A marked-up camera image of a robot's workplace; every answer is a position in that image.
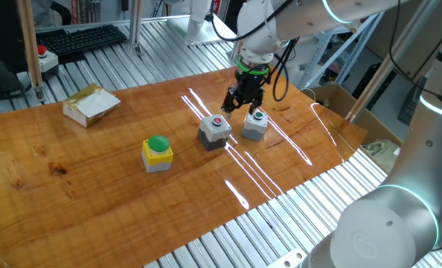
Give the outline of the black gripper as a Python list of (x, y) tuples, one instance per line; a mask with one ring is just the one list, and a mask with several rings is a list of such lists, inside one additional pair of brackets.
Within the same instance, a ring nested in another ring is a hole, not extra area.
[(225, 113), (226, 118), (230, 118), (232, 112), (239, 109), (243, 103), (250, 103), (249, 114), (253, 115), (257, 108), (263, 104), (262, 83), (265, 74), (245, 74), (236, 73), (237, 88), (229, 88), (222, 102), (221, 110)]

